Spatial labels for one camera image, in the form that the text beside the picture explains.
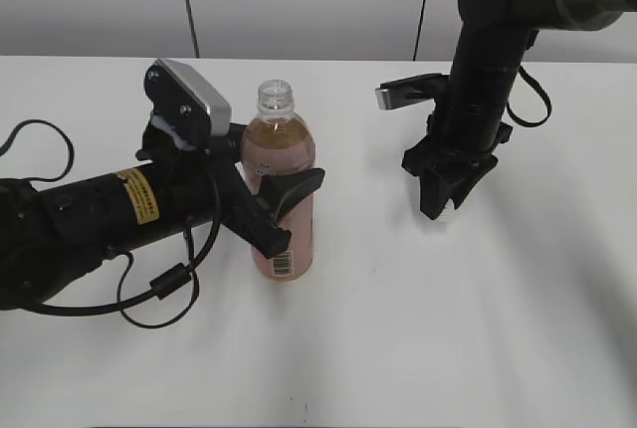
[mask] bottle label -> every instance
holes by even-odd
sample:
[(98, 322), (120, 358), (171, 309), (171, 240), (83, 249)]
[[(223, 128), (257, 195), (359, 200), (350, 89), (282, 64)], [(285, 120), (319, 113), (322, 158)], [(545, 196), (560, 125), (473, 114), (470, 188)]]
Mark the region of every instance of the bottle label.
[(159, 219), (159, 207), (155, 195), (143, 173), (134, 167), (116, 172), (115, 175), (123, 181), (123, 187), (135, 211), (137, 224), (141, 226)]
[(292, 251), (284, 252), (272, 259), (272, 273), (275, 277), (289, 277), (295, 274)]

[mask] black cable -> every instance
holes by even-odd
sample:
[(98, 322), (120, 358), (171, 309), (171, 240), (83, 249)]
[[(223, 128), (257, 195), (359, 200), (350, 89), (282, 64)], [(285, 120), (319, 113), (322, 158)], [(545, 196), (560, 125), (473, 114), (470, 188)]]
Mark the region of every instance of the black cable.
[(541, 100), (546, 105), (546, 117), (542, 119), (541, 121), (526, 121), (525, 119), (522, 119), (521, 117), (519, 117), (517, 114), (514, 113), (509, 102), (507, 102), (507, 113), (509, 114), (509, 117), (513, 121), (515, 121), (517, 124), (519, 124), (522, 127), (542, 126), (545, 122), (548, 121), (548, 119), (553, 113), (553, 104), (550, 101), (550, 96), (544, 90), (544, 88), (541, 87), (541, 84), (539, 83), (539, 81), (536, 80), (531, 75), (529, 75), (529, 73), (527, 73), (527, 71), (523, 67), (520, 67), (520, 76), (525, 81), (525, 83), (527, 83), (527, 85), (529, 85), (531, 88), (534, 89), (534, 91), (539, 95)]
[(219, 229), (221, 227), (222, 201), (221, 201), (221, 194), (219, 192), (219, 185), (217, 184), (217, 179), (215, 178), (215, 175), (212, 173), (212, 171), (208, 167), (205, 155), (203, 154), (201, 155), (200, 162), (212, 186), (212, 195), (214, 197), (215, 208), (214, 208), (214, 213), (212, 216), (212, 226), (210, 226), (210, 232), (208, 233), (208, 237), (206, 238), (206, 241), (204, 242), (201, 248), (201, 251), (199, 251), (199, 254), (197, 255), (197, 257), (195, 257), (193, 261), (193, 264), (192, 264), (193, 270), (199, 267), (199, 265), (201, 265), (203, 260), (208, 256), (208, 254), (212, 250), (212, 246), (217, 240), (217, 236), (219, 235)]
[(201, 58), (199, 55), (199, 42), (197, 41), (197, 32), (195, 31), (195, 19), (192, 16), (192, 6), (190, 0), (186, 2), (186, 15), (188, 16), (188, 26), (190, 27), (190, 38), (192, 39), (192, 46), (195, 51), (195, 58)]
[(61, 129), (59, 129), (57, 126), (55, 126), (51, 122), (44, 121), (43, 119), (26, 119), (20, 122), (16, 127), (14, 127), (11, 130), (11, 133), (9, 134), (9, 137), (7, 137), (7, 140), (4, 142), (4, 144), (2, 144), (2, 146), (0, 146), (0, 156), (4, 155), (9, 149), (11, 149), (11, 146), (13, 145), (13, 142), (15, 141), (15, 138), (18, 135), (18, 133), (22, 130), (23, 127), (28, 126), (29, 124), (42, 124), (44, 126), (48, 126), (54, 129), (62, 137), (62, 139), (64, 140), (64, 143), (67, 145), (67, 150), (69, 151), (69, 157), (67, 159), (67, 167), (65, 167), (64, 171), (62, 171), (62, 174), (60, 174), (57, 177), (51, 177), (51, 178), (26, 177), (26, 178), (23, 178), (22, 180), (25, 182), (58, 182), (60, 181), (61, 179), (66, 177), (67, 174), (69, 174), (69, 172), (71, 172), (71, 169), (73, 168), (73, 163), (75, 162), (75, 159), (76, 159), (76, 151), (73, 148), (73, 143), (71, 142), (69, 137)]
[(427, 6), (427, 0), (422, 0), (422, 6), (420, 8), (420, 19), (418, 20), (418, 32), (416, 34), (416, 45), (414, 46), (414, 55), (411, 58), (412, 62), (415, 62), (418, 58), (418, 48), (420, 47), (420, 36), (422, 34), (422, 25), (425, 20), (425, 7)]
[[(131, 253), (123, 253), (119, 254), (122, 256), (128, 257), (128, 265), (126, 269), (128, 270), (132, 267), (134, 262), (134, 257)], [(148, 290), (143, 294), (140, 294), (136, 297), (128, 299), (126, 301), (121, 301), (120, 304), (106, 304), (104, 306), (93, 306), (93, 307), (57, 307), (57, 306), (48, 306), (46, 304), (39, 304), (37, 302), (31, 302), (22, 297), (16, 296), (13, 293), (4, 290), (0, 287), (0, 296), (2, 299), (6, 300), (9, 304), (18, 309), (22, 309), (23, 311), (32, 312), (34, 314), (40, 314), (42, 316), (54, 316), (54, 317), (94, 317), (94, 316), (105, 316), (108, 314), (115, 314), (119, 312), (120, 307), (124, 307), (125, 309), (130, 309), (132, 307), (138, 306), (139, 304), (143, 304), (144, 302), (149, 301), (154, 297), (154, 292)]]
[[(188, 312), (190, 312), (190, 309), (192, 309), (192, 306), (195, 305), (195, 302), (197, 302), (197, 299), (199, 299), (199, 290), (200, 290), (199, 277), (197, 276), (197, 273), (195, 272), (193, 267), (195, 249), (194, 249), (194, 241), (192, 238), (192, 230), (190, 229), (189, 225), (185, 227), (183, 231), (183, 235), (186, 241), (186, 249), (188, 251), (188, 270), (192, 277), (192, 293), (190, 295), (190, 302), (188, 303), (186, 308), (183, 311), (181, 311), (179, 314), (177, 314), (175, 317), (173, 317), (169, 321), (165, 321), (163, 323), (157, 323), (157, 324), (148, 324), (148, 323), (142, 323), (140, 321), (136, 321), (134, 318), (132, 318), (129, 314), (126, 313), (124, 308), (119, 306), (119, 313), (121, 314), (122, 317), (125, 318), (127, 322), (133, 324), (134, 326), (138, 328), (146, 328), (149, 330), (165, 328), (183, 319), (185, 315), (188, 314)], [(123, 286), (123, 282), (126, 279), (126, 276), (128, 275), (128, 273), (130, 272), (131, 267), (132, 265), (128, 265), (126, 267), (126, 269), (121, 274), (119, 283), (117, 284), (116, 300), (118, 305), (120, 304), (120, 301), (121, 301), (121, 288)]]

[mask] robotic arm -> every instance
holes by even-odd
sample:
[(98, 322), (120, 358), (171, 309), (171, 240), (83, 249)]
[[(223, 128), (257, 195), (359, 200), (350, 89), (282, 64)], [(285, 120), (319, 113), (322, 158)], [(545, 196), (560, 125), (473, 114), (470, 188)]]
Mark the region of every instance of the robotic arm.
[(427, 135), (404, 154), (420, 180), (420, 210), (437, 219), (460, 207), (498, 160), (494, 150), (512, 128), (501, 122), (525, 52), (541, 29), (596, 31), (637, 0), (458, 0), (463, 29), (450, 75), (423, 75), (376, 90), (382, 109), (434, 100)]
[[(136, 155), (143, 165), (44, 191), (31, 185), (44, 179), (0, 179), (0, 310), (86, 317), (164, 299), (189, 281), (198, 284), (194, 271), (220, 224), (268, 258), (288, 249), (291, 233), (277, 223), (320, 188), (324, 171), (264, 176), (253, 195), (235, 166), (245, 126), (230, 122), (230, 105), (214, 87), (188, 65), (160, 59), (147, 70), (144, 89), (153, 111)], [(24, 121), (0, 154), (32, 122), (57, 129), (46, 121)], [(58, 132), (70, 150), (64, 176), (73, 146)], [(128, 255), (131, 265), (129, 251), (182, 231), (186, 235), (210, 220), (199, 255), (151, 281), (144, 294), (90, 308), (43, 304), (104, 260)]]

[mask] plastic bottle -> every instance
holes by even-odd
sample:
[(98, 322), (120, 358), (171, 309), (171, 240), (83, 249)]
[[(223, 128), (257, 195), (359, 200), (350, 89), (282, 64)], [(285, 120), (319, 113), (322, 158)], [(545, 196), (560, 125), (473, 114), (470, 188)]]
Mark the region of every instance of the plastic bottle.
[[(241, 154), (246, 183), (259, 192), (263, 175), (285, 175), (310, 169), (316, 147), (308, 126), (295, 113), (292, 88), (283, 80), (259, 87), (259, 113), (246, 128)], [(252, 256), (262, 274), (278, 281), (297, 279), (310, 267), (314, 255), (313, 197), (306, 198), (280, 223), (292, 231), (287, 252), (268, 260), (254, 247)]]

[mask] white table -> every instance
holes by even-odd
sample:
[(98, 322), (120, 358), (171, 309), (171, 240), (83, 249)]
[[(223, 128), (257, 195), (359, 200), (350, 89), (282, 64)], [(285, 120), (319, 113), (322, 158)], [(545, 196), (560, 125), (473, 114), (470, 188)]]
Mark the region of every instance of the white table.
[[(151, 63), (1, 58), (0, 139), (43, 117), (76, 145), (69, 181), (135, 165)], [(462, 210), (432, 223), (400, 168), (432, 107), (382, 112), (374, 88), (448, 64), (191, 63), (237, 122), (263, 80), (293, 85), (327, 172), (314, 266), (270, 282), (224, 229), (199, 302), (168, 329), (0, 314), (1, 426), (637, 426), (637, 66), (529, 64), (552, 120), (516, 128)], [(513, 104), (543, 111), (523, 84)], [(54, 174), (65, 157), (30, 127), (0, 174)], [(182, 246), (137, 251), (127, 293), (182, 261)], [(121, 270), (108, 263), (52, 302), (112, 302)], [(181, 292), (134, 313), (164, 320)]]

